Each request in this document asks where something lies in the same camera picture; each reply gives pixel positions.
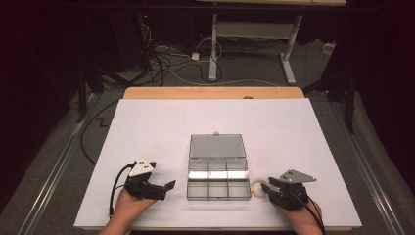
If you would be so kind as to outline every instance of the gray organizer box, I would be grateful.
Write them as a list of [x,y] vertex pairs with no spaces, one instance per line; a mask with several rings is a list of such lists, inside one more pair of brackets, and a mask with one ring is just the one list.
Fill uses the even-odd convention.
[[242,135],[191,136],[187,199],[249,200],[247,156]]

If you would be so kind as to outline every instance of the desk leg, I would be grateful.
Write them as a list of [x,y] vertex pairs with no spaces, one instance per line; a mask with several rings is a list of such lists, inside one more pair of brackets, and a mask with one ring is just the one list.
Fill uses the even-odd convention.
[[293,25],[291,30],[290,39],[288,41],[288,47],[286,53],[281,53],[281,63],[283,64],[284,72],[287,77],[288,84],[296,85],[296,79],[294,78],[293,70],[290,66],[290,55],[291,51],[293,50],[294,43],[296,42],[297,33],[299,32],[300,23],[301,23],[302,16],[296,17],[296,22]]
[[210,81],[216,81],[216,69],[217,69],[217,55],[216,55],[216,39],[217,39],[217,14],[213,14],[213,21],[211,24],[211,52],[210,63],[208,69],[208,79]]

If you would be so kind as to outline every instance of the gray carpet floor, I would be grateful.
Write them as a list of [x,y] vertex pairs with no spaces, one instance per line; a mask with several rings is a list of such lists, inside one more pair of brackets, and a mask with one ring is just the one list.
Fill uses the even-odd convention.
[[[242,55],[238,45],[230,44],[228,48],[224,46],[222,58],[218,61],[221,80],[218,81],[220,84],[216,85],[268,86],[269,83],[273,83],[287,86],[277,54],[284,51],[285,45],[284,42],[277,41],[269,48],[251,47],[252,50],[247,50]],[[295,46],[290,62],[298,82],[297,86],[304,87],[317,81],[321,76],[330,59],[330,56],[321,52],[322,46],[321,41]],[[158,50],[166,51],[166,49],[161,47]],[[169,53],[181,54],[173,50]],[[177,55],[167,57],[176,64],[187,60]],[[201,70],[207,78],[208,64],[202,62],[192,64],[201,67],[189,66],[181,70],[178,70],[180,66],[172,67],[172,71],[177,71],[175,75],[170,73],[164,78],[164,86],[207,84],[201,79]],[[131,71],[120,75],[128,78],[135,74]],[[0,234],[19,234],[20,231],[20,234],[98,233],[74,228],[73,224],[94,169],[94,165],[82,152],[80,140],[82,139],[86,154],[96,161],[111,125],[116,105],[106,107],[120,99],[124,91],[123,87],[108,82],[108,78],[104,80],[105,91],[101,95],[90,96],[87,120],[83,123],[76,123],[77,100],[73,97],[72,109],[50,133],[21,185],[1,213]],[[411,234],[415,229],[415,199],[377,138],[358,94],[353,117],[355,130],[353,135],[347,132],[342,122],[345,104],[329,103],[325,95],[325,92],[310,92],[306,97],[311,100],[363,224],[362,227],[351,231],[328,232],[328,234]],[[97,118],[103,118],[102,123],[100,119],[91,119],[100,111],[102,112]],[[60,172],[60,174],[51,178],[51,172]],[[53,185],[47,193],[42,191],[45,184]],[[47,197],[39,197],[42,192]],[[44,199],[43,203],[39,204],[39,200],[42,199]],[[37,210],[37,205],[42,205],[40,210]],[[33,215],[33,212],[37,212],[37,216],[30,216],[26,220],[28,215]]]

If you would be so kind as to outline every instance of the table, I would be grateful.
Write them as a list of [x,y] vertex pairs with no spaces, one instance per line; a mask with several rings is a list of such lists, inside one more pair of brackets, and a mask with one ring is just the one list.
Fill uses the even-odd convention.
[[[247,96],[253,99],[241,99]],[[131,229],[289,230],[289,222],[266,198],[186,199],[190,135],[214,131],[242,134],[250,180],[276,177],[289,168],[316,177],[317,182],[305,187],[322,207],[327,230],[361,226],[309,100],[296,87],[128,88],[118,103],[74,226],[105,226],[117,173],[145,157],[157,162],[151,183],[164,185],[175,179],[176,186]]]
[[[251,3],[251,4],[276,4],[276,5],[315,5],[319,7],[344,6],[346,0],[198,0],[203,2],[217,3]],[[295,85],[296,79],[290,66],[290,56],[299,32],[302,16],[296,16],[294,23],[247,23],[247,22],[220,22],[217,14],[213,14],[211,33],[211,52],[209,61],[208,79],[216,80],[217,59],[216,44],[217,37],[247,37],[265,39],[288,39],[285,53],[280,54],[281,63],[287,77],[288,84]]]

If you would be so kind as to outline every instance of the black object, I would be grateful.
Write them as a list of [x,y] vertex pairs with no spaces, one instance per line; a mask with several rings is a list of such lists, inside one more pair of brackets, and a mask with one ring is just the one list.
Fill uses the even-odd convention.
[[[156,167],[155,162],[151,162],[150,165]],[[164,186],[159,186],[149,183],[150,176],[152,176],[150,172],[132,177],[128,176],[124,188],[131,196],[137,199],[164,200],[167,191],[174,188],[176,180],[173,180]]]
[[301,209],[308,203],[308,195],[302,183],[289,184],[269,177],[269,183],[279,188],[279,192],[261,184],[263,192],[268,194],[269,201],[288,211]]

